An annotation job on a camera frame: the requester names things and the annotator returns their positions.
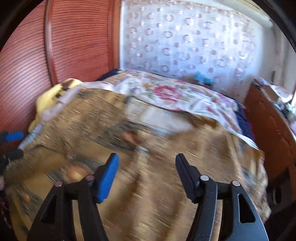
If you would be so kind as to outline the pink circle sheer curtain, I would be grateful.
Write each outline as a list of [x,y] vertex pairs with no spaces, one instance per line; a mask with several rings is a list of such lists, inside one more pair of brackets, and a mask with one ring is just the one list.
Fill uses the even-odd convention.
[[120,65],[182,80],[200,73],[241,96],[275,61],[272,29],[244,10],[237,1],[123,1]]

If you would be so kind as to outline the floral bed sheet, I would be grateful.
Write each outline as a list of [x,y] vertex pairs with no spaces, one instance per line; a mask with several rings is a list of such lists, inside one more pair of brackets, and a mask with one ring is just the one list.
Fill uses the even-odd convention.
[[113,69],[98,78],[113,85],[116,93],[132,95],[160,108],[184,111],[218,121],[226,130],[257,149],[254,140],[244,136],[236,114],[237,101],[199,85],[161,75]]

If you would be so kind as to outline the dark blue blanket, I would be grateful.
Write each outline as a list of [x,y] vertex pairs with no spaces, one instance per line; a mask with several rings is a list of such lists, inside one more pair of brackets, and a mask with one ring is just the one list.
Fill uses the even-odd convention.
[[254,140],[251,124],[245,116],[245,113],[243,111],[243,106],[239,102],[236,102],[236,103],[237,103],[237,110],[234,111],[234,113],[236,114],[236,118],[237,118],[239,127],[242,131],[242,134],[250,138],[251,140]]

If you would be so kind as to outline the golden brown patterned garment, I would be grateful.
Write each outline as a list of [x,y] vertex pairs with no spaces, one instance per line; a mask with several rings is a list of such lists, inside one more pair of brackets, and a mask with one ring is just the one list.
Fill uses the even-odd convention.
[[196,206],[175,168],[179,153],[215,181],[238,180],[261,219],[270,216],[263,153],[216,120],[83,89],[4,173],[17,239],[26,240],[56,181],[80,181],[113,152],[119,170],[108,199],[98,207],[110,240],[186,239]]

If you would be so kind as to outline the red wooden wardrobe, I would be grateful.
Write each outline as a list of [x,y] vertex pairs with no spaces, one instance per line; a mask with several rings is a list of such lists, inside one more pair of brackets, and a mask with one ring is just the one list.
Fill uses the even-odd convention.
[[26,132],[39,95],[119,67],[121,1],[1,1],[1,131]]

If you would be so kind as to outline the yellow plush toy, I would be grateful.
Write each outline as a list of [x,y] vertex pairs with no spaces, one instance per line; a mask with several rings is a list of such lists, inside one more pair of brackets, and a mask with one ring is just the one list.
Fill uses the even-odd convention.
[[60,84],[54,85],[48,91],[39,96],[36,100],[36,115],[35,119],[31,122],[28,132],[32,130],[41,122],[41,116],[47,109],[53,107],[60,96],[63,96],[68,89],[74,88],[80,85],[82,81],[74,78],[68,78]]

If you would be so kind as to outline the wooden window cabinet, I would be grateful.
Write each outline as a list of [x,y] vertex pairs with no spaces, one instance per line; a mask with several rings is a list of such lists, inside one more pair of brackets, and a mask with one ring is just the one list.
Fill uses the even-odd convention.
[[251,85],[244,101],[255,142],[265,153],[264,166],[269,180],[288,171],[295,181],[295,139],[281,113],[263,92]]

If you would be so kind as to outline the teal object at headboard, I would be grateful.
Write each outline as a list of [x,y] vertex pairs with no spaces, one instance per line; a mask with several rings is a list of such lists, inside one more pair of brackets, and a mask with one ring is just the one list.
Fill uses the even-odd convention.
[[194,81],[196,81],[199,85],[212,86],[213,80],[206,78],[201,72],[197,71],[194,75]]

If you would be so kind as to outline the cardboard box with dotted paper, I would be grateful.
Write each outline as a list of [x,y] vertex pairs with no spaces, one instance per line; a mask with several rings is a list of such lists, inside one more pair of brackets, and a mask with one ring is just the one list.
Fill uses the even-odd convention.
[[287,103],[292,100],[293,95],[281,86],[267,85],[264,88],[269,98],[277,104]]

